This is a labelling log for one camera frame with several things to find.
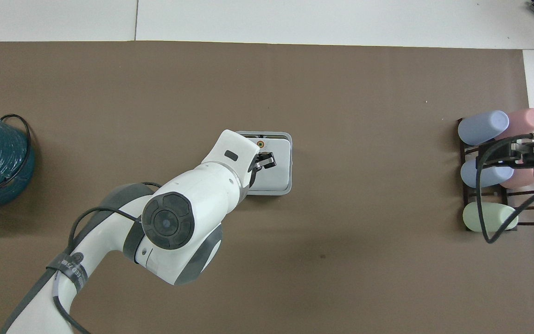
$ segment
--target white floor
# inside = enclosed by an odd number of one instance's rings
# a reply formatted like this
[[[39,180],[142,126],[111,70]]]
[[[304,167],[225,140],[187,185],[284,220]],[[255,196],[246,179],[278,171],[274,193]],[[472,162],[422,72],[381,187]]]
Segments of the white floor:
[[[524,49],[534,107],[526,0],[0,0],[0,41],[134,39]]]

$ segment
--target velcro strap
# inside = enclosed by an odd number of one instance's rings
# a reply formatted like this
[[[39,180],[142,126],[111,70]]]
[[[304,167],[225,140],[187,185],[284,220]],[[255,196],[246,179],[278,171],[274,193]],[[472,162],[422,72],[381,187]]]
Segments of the velcro strap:
[[[76,286],[77,292],[82,290],[88,280],[88,274],[83,266],[75,258],[63,252],[57,255],[46,267],[57,269],[66,275]]]

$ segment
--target dark gray round control pad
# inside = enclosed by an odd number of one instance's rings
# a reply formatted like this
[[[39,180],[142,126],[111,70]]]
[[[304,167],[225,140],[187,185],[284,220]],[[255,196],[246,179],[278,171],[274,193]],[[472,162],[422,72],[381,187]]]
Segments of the dark gray round control pad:
[[[165,250],[180,249],[195,230],[191,202],[176,192],[157,195],[144,208],[141,226],[154,245]]]

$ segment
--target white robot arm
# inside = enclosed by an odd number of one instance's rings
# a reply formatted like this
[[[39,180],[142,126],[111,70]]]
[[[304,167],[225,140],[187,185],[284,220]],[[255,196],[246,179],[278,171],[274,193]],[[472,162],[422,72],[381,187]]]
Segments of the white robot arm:
[[[68,248],[49,264],[1,332],[72,333],[68,322],[72,319],[62,314],[113,250],[122,251],[170,284],[194,281],[220,247],[224,216],[246,197],[254,174],[273,166],[272,154],[260,154],[256,144],[225,130],[201,165],[156,192],[144,184],[115,189],[100,206],[118,211],[96,213],[70,239]],[[77,323],[73,325],[86,332]]]

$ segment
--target light green cup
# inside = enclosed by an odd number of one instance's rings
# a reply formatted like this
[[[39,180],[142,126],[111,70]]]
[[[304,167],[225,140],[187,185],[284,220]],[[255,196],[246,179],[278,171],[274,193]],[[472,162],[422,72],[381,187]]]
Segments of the light green cup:
[[[488,232],[496,232],[500,225],[513,213],[515,210],[508,205],[500,203],[481,203],[481,210],[483,211],[483,221],[485,222],[485,229]],[[464,224],[473,232],[481,232],[481,223],[479,222],[479,214],[477,213],[477,202],[468,203],[463,210]],[[508,225],[506,230],[514,228],[518,224],[519,218],[516,217]]]

